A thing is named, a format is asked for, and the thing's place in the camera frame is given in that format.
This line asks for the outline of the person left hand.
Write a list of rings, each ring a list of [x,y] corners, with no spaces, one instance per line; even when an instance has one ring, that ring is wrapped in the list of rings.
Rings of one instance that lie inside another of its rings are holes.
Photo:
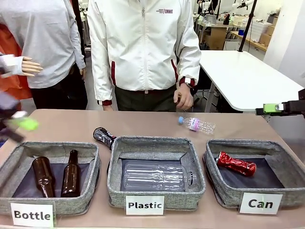
[[[181,84],[174,92],[173,100],[176,108],[183,110],[191,108],[193,105],[193,97],[190,92],[190,87],[185,83]]]

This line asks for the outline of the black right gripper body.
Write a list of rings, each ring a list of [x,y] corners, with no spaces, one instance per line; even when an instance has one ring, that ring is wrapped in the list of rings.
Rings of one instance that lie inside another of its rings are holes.
[[[305,115],[305,100],[284,102],[283,106],[284,115]]]

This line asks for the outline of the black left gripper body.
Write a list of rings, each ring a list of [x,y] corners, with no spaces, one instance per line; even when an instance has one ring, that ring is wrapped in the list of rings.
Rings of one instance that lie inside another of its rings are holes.
[[[19,111],[19,100],[16,100],[6,92],[0,93],[0,119],[15,119],[16,113]]]

